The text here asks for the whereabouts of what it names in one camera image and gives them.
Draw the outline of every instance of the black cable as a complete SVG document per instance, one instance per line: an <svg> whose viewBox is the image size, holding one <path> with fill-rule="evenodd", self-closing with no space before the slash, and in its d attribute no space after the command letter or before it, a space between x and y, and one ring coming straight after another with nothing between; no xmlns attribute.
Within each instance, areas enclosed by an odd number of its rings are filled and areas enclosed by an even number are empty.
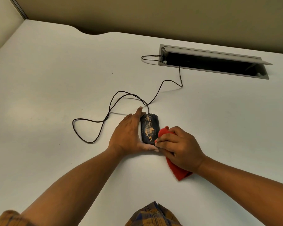
<svg viewBox="0 0 283 226"><path fill-rule="evenodd" d="M145 59L145 58L144 58L144 57L160 57L160 56L161 56L161 55L144 55L144 56L141 57L141 59L147 60L147 61L159 61L159 62L162 63L162 61L160 61L160 60ZM173 83L175 83L176 85L178 85L178 86L180 86L180 87L183 87L182 80L181 80L180 67L178 67L178 70L179 70L179 78L180 78L181 85L179 85L178 83L176 83L176 82L174 82L174 81L172 81L172 80L164 80L164 81L161 83L161 85L160 85L160 87L159 87L159 90L157 91L157 94L156 94L155 97L152 99L152 101L150 101L148 104L147 104L143 99L141 99L139 96L137 96L137 95L135 95L135 94L131 94L131 93L128 93L128 92L122 91L122 90L117 91L116 94L114 94L114 96L112 97L112 99L111 99L111 101L110 101L110 104L109 104L109 111L108 111L106 117L105 117L102 121L93 121L93 120L89 120L89 119L85 119L85 118L76 118L76 119L74 119L74 120L72 121L72 128L73 128L73 130L75 131L76 135L77 135L81 140L83 140L85 143L93 144L93 143L98 139L98 137L100 136L100 134L101 134L101 132L102 132L102 128L103 128L103 126L104 126L104 123L105 123L105 121L108 119L111 110L114 108L114 106L117 104L117 102L118 102L120 99L122 99L123 97L128 96L128 95L132 95L132 96L138 98L145 106L147 106L147 108L148 108L148 114L149 114L149 113L150 113L149 105L154 101L154 99L155 99L156 96L158 95L158 93L159 93L159 91L160 91L160 89L161 89L161 87L162 87L162 84L163 84L164 82L167 82L167 81L173 82ZM114 97L115 97L118 93L120 93L120 92L124 92L124 93L126 93L126 94L123 95L123 96L121 96L121 97L114 103L114 105L111 107L111 103L112 103ZM82 137L80 137L80 135L78 134L78 132L75 130L75 122L76 122L76 121L91 121L91 122L94 122L94 123L102 123L102 126L101 126L101 129L100 129L100 131L99 131L99 134L97 135L97 137L95 138L94 141L88 142L88 141L84 140Z"/></svg>

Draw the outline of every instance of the black computer mouse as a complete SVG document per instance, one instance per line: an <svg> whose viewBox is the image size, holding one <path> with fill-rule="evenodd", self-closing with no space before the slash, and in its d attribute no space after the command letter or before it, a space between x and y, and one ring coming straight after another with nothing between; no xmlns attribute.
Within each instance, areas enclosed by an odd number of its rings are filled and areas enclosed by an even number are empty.
<svg viewBox="0 0 283 226"><path fill-rule="evenodd" d="M140 121L142 141L146 144L154 145L160 130L158 116L153 113L145 114L140 118Z"/></svg>

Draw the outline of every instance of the beige wall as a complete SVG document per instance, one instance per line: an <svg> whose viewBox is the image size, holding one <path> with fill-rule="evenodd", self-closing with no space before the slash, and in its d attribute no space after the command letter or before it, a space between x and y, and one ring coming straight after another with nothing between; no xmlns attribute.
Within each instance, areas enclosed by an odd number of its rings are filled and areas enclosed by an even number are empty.
<svg viewBox="0 0 283 226"><path fill-rule="evenodd" d="M283 53L283 0L17 0L29 19Z"/></svg>
<svg viewBox="0 0 283 226"><path fill-rule="evenodd" d="M0 0L0 48L23 21L10 0Z"/></svg>

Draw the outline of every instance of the white desk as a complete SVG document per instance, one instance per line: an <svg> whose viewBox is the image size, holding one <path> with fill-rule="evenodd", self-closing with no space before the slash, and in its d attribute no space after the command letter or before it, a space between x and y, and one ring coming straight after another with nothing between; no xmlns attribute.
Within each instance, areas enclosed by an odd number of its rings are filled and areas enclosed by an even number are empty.
<svg viewBox="0 0 283 226"><path fill-rule="evenodd" d="M183 89L165 83L150 112L161 127L192 133L208 156L283 183L283 54L116 32L86 35L26 20L0 49L0 213L23 211L64 173L105 150L123 116L111 114L93 145L76 136L74 118L103 119L118 90L149 102L163 80L179 81L176 68L141 61L158 54L160 44L273 63L266 67L269 80L182 69ZM113 112L128 114L141 105L123 99ZM88 140L100 126L76 125ZM124 225L154 200L183 225L262 225L199 176L177 182L155 154L123 161L80 225Z"/></svg>

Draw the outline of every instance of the left hand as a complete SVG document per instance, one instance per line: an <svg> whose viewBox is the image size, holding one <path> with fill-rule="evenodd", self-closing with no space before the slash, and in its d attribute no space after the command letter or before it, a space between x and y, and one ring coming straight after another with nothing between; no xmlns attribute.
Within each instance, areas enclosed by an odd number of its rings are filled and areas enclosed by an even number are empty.
<svg viewBox="0 0 283 226"><path fill-rule="evenodd" d="M135 114L127 115L114 130L109 141L109 147L120 149L124 156L158 150L154 145L142 143L139 139L139 119L144 114L142 107L139 107Z"/></svg>

